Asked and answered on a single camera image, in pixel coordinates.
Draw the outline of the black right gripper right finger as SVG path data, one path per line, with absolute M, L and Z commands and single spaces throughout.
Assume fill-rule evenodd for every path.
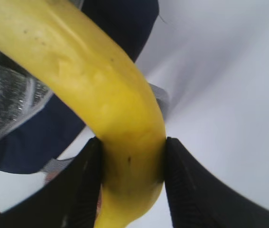
M 269 228 L 269 210 L 211 174 L 177 139 L 165 146 L 165 188 L 175 228 Z

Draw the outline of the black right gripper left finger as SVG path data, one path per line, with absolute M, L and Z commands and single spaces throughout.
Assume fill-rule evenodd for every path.
M 102 143 L 91 138 L 41 190 L 0 212 L 0 228 L 94 227 L 102 175 Z

